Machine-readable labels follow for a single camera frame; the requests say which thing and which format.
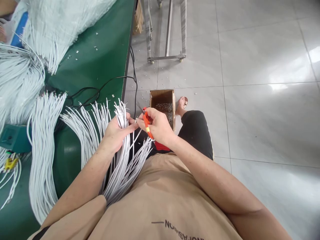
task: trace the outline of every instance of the white wire pile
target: white wire pile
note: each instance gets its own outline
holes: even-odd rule
[[[67,111],[66,114],[61,114],[61,119],[76,133],[80,140],[81,169],[97,150],[108,123],[111,120],[108,100],[106,101],[106,106],[104,104],[100,105],[101,109],[99,109],[97,102],[92,104],[92,107],[95,123],[99,130],[99,136],[89,112],[86,111],[84,107],[81,107],[80,111],[68,107],[69,111]]]
[[[13,198],[15,189],[18,185],[20,176],[21,176],[21,160],[19,159],[17,162],[17,165],[14,167],[13,170],[10,172],[8,170],[5,170],[5,163],[7,158],[9,157],[9,154],[6,153],[6,150],[4,148],[0,149],[0,172],[2,177],[0,178],[0,189],[4,187],[12,178],[13,182],[9,191],[9,195],[3,205],[1,206],[0,210],[4,208],[6,204],[8,204],[11,199]]]
[[[55,74],[68,48],[93,26],[116,0],[23,0],[28,21],[23,40]]]
[[[129,121],[126,117],[126,105],[121,102],[120,99],[119,106],[117,106],[116,103],[114,104],[116,108],[115,114],[120,128],[128,127]],[[107,188],[103,192],[103,195],[107,199],[107,207],[119,201],[127,193],[134,180],[140,173],[140,170],[142,169],[146,158],[151,151],[151,143],[153,140],[148,137],[148,139],[144,141],[139,151],[134,154],[134,143],[136,142],[140,133],[141,129],[136,138],[134,138],[134,133],[132,134],[132,145],[130,145],[130,134],[127,135],[122,142],[120,158],[116,164],[115,170],[112,172],[111,179],[109,179],[107,184]],[[129,163],[129,153],[131,148],[133,148],[132,159]]]
[[[33,213],[41,225],[58,201],[52,173],[54,157],[54,128],[67,94],[44,93],[38,97],[28,120],[31,125],[32,165],[29,196]]]
[[[110,111],[108,109],[108,100],[106,105],[98,104],[92,105],[93,117],[89,112],[80,108],[80,111],[69,108],[66,114],[61,115],[61,119],[77,134],[81,143],[81,168],[88,162],[90,157],[97,150],[101,142],[104,132],[111,120]],[[115,113],[117,116],[118,124],[121,128],[126,128],[129,122],[126,118],[126,106],[119,100],[119,106],[115,103]],[[96,131],[94,121],[97,125],[98,132]],[[140,132],[134,138],[132,134],[133,143],[130,145],[130,134],[125,137],[122,142],[121,153],[118,161],[115,157],[110,164],[110,174],[107,187],[105,188],[106,178],[101,186],[101,193],[107,198],[108,206],[112,203],[119,201],[124,194],[129,190],[132,183],[138,176],[143,164],[151,151],[152,139],[148,138],[144,141],[143,146],[136,154],[133,154],[131,162],[129,163],[129,153],[132,149],[134,152],[134,143],[137,140]]]
[[[44,67],[34,54],[0,44],[0,133],[5,123],[27,123],[44,79]]]

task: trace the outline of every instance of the box of metal terminals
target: box of metal terminals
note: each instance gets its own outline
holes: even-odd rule
[[[172,130],[176,130],[176,101],[174,89],[151,90],[150,107],[166,114]]]

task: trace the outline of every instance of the gray tile floor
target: gray tile floor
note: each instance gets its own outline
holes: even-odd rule
[[[170,54],[181,49],[174,0]],[[168,1],[150,0],[152,54],[163,56]],[[145,34],[132,47],[139,84],[174,88],[208,122],[215,161],[276,216],[293,239],[320,230],[320,1],[188,0],[187,58],[146,61]],[[133,74],[132,63],[129,75]],[[125,99],[133,113],[135,85]],[[182,124],[176,119],[176,131]]]

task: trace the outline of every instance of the green workbench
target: green workbench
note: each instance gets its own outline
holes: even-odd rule
[[[107,14],[79,36],[61,61],[56,75],[47,74],[46,82],[72,95],[83,87],[100,88],[109,79],[126,75],[135,2],[117,0]],[[105,102],[106,98],[112,102],[118,101],[118,98],[123,99],[125,86],[125,79],[112,80],[103,88],[97,102]],[[74,104],[84,102],[94,93],[94,90],[82,92],[74,99]],[[69,127],[55,135],[53,176],[58,197],[80,172],[80,148],[80,141]],[[0,211],[0,240],[24,240],[39,229],[29,200],[30,167],[31,160],[22,163],[21,178],[15,195]],[[0,205],[8,196],[11,187],[9,183],[0,191]]]

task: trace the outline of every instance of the yellow plug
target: yellow plug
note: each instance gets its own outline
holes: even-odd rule
[[[4,166],[4,170],[9,170],[9,171],[12,170],[17,165],[17,162],[18,162],[18,158],[14,160],[12,160],[12,158],[8,158]]]

